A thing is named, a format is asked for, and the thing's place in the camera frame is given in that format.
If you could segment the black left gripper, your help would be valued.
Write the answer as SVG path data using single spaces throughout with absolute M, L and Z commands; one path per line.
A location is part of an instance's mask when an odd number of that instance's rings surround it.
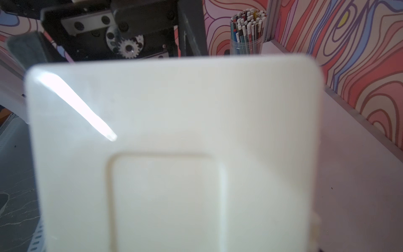
M 41 11 L 44 30 L 74 61 L 208 56 L 203 1 L 81 1 Z M 23 68 L 66 59 L 38 31 L 9 37 Z

